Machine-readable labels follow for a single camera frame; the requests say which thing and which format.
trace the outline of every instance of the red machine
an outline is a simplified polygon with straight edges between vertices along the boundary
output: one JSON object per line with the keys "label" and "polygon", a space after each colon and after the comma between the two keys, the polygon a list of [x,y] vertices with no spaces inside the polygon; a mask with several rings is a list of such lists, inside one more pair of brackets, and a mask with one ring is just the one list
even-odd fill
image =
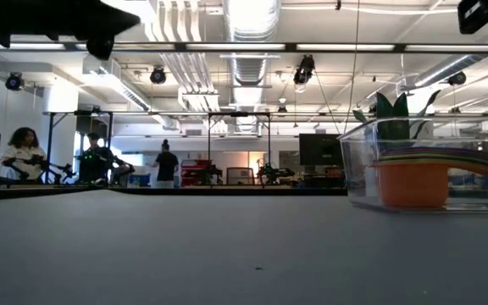
{"label": "red machine", "polygon": [[212,164],[212,160],[183,160],[181,168],[181,187],[208,186],[212,184],[212,175],[216,175],[216,180],[220,181],[223,174],[221,169],[216,169],[216,165]]}

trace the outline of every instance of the white shirt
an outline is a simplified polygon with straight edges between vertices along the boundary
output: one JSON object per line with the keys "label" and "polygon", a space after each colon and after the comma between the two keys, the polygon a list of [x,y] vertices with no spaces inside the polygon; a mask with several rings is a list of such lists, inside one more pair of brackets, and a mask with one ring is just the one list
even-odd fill
{"label": "white shirt", "polygon": [[[28,180],[36,180],[42,174],[41,165],[29,165],[20,160],[31,160],[33,155],[43,156],[45,160],[47,159],[47,155],[40,147],[16,148],[14,146],[8,147],[7,151],[2,155],[1,159],[4,160],[8,158],[17,158],[13,165],[16,166],[18,169],[28,173]],[[17,173],[14,169],[9,168],[7,172],[7,178],[18,180],[20,179],[20,174]]]}

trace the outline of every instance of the gray table surface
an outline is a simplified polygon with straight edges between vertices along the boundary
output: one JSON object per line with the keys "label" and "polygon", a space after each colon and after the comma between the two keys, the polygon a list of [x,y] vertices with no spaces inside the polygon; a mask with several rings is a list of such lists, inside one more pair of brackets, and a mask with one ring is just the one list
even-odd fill
{"label": "gray table surface", "polygon": [[488,215],[344,197],[4,200],[0,304],[488,305]]}

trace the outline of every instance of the person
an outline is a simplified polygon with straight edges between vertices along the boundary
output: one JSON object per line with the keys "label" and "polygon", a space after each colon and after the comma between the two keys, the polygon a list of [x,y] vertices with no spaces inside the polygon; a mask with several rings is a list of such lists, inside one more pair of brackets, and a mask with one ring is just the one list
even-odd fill
{"label": "person", "polygon": [[108,181],[107,172],[112,167],[114,155],[110,148],[99,146],[101,137],[98,133],[90,132],[87,137],[90,148],[79,157],[79,181],[86,183],[100,179]]}
{"label": "person", "polygon": [[169,140],[165,139],[161,145],[161,153],[153,164],[154,168],[159,167],[157,188],[174,188],[175,172],[178,171],[178,158],[170,151]]}
{"label": "person", "polygon": [[[5,166],[6,161],[15,159],[12,165],[21,172],[28,174],[26,181],[30,183],[42,183],[42,165],[27,164],[33,158],[47,160],[47,155],[39,147],[39,139],[34,130],[29,127],[18,128],[8,142],[8,149],[1,157],[1,163]],[[7,178],[20,180],[20,172],[15,169],[8,169]]]}

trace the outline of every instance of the clear plastic container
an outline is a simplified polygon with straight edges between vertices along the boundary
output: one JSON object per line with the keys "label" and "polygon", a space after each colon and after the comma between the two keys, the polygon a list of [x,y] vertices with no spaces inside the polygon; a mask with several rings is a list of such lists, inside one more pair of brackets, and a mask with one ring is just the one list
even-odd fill
{"label": "clear plastic container", "polygon": [[[385,122],[409,125],[409,138],[386,139]],[[339,139],[353,204],[488,212],[488,115],[375,119]]]}

